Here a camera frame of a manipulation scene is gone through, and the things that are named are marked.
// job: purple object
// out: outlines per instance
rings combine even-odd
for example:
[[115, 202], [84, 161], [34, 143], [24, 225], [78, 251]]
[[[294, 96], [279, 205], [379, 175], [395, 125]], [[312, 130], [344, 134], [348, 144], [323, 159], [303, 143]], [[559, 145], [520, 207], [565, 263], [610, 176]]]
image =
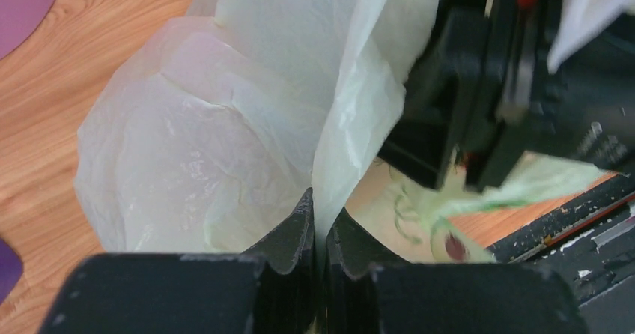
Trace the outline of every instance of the purple object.
[[0, 59], [31, 35], [54, 0], [0, 0]]
[[0, 239], [0, 303], [8, 297], [22, 276], [24, 266], [12, 248]]

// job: wooden table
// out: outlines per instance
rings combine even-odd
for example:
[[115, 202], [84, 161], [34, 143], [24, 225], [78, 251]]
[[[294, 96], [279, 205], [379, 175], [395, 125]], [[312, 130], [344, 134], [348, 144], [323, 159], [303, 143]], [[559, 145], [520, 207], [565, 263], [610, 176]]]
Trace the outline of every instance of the wooden table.
[[[0, 61], [0, 237], [25, 273], [0, 306], [4, 334], [32, 333], [60, 284], [100, 244], [75, 198], [76, 130], [112, 73], [190, 0], [56, 0]], [[557, 203], [458, 218], [488, 245]]]

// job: dark purple object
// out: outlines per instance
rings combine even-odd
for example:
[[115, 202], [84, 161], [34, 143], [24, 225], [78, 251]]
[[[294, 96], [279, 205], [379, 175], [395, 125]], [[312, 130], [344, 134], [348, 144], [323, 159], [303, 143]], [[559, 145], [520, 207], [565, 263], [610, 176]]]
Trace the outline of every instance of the dark purple object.
[[0, 239], [0, 303], [4, 302], [16, 286], [24, 266], [12, 248]]

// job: wood grain surface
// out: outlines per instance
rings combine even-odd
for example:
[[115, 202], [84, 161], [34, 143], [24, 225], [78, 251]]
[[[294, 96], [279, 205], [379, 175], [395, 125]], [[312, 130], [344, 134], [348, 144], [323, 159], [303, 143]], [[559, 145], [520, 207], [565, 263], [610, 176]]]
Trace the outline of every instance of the wood grain surface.
[[[56, 0], [0, 61], [0, 237], [25, 273], [0, 306], [0, 333], [33, 333], [65, 276], [101, 250], [73, 192], [76, 130], [113, 72], [190, 0]], [[554, 207], [456, 219], [488, 245]]]

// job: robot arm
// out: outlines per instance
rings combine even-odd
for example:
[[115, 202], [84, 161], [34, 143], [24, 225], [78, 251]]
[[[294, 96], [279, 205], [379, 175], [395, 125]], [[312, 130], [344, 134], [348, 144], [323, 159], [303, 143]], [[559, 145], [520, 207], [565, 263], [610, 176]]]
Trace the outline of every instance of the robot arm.
[[441, 0], [380, 157], [430, 189], [451, 164], [466, 190], [501, 186], [525, 151], [612, 171], [635, 164], [635, 17], [621, 15], [564, 61], [547, 57], [563, 0]]

